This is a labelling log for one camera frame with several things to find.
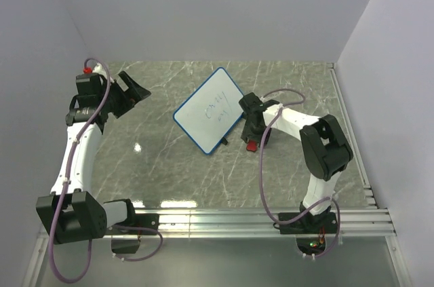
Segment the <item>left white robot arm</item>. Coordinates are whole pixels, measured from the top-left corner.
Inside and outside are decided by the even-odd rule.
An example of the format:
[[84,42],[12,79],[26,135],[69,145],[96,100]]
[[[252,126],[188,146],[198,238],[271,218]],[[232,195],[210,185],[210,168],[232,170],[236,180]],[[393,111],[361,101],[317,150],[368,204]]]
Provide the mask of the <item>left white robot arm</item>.
[[109,115],[125,115],[151,92],[125,71],[114,79],[86,68],[75,79],[77,94],[66,115],[67,144],[58,178],[50,194],[39,197],[36,211],[55,245],[95,240],[109,227],[129,234],[137,226],[130,199],[101,204],[91,194],[94,160]]

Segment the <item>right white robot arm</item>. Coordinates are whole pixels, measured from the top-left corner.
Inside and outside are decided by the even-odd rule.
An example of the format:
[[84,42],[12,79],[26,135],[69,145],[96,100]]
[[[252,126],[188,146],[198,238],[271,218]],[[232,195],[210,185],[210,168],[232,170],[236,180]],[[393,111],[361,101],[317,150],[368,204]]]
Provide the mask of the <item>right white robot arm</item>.
[[[241,139],[248,151],[259,151],[258,184],[267,216],[277,225],[299,221],[304,231],[315,232],[323,225],[331,205],[338,207],[333,198],[334,188],[353,159],[353,150],[338,120],[330,114],[318,117],[300,113],[291,109],[290,104],[276,100],[263,101],[253,92],[242,97],[239,106],[245,118]],[[310,172],[300,212],[286,221],[278,219],[271,212],[263,186],[264,148],[273,129],[300,141],[304,162]]]

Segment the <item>red bone-shaped eraser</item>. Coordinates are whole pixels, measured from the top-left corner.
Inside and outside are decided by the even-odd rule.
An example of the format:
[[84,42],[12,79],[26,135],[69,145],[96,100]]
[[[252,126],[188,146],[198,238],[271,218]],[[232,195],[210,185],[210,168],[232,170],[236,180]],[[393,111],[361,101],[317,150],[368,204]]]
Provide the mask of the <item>red bone-shaped eraser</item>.
[[257,150],[258,150],[258,148],[259,148],[258,145],[259,145],[258,142],[251,140],[251,141],[249,141],[249,142],[247,143],[247,145],[246,145],[246,150],[249,151],[249,152],[253,152],[253,153],[255,153],[255,152],[257,152]]

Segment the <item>blue framed whiteboard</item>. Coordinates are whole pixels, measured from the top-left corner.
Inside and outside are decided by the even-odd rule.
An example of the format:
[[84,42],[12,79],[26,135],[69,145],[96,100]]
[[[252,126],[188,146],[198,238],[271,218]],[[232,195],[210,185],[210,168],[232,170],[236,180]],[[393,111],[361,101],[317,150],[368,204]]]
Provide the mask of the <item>blue framed whiteboard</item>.
[[226,69],[219,67],[175,110],[173,120],[209,155],[241,119],[242,97]]

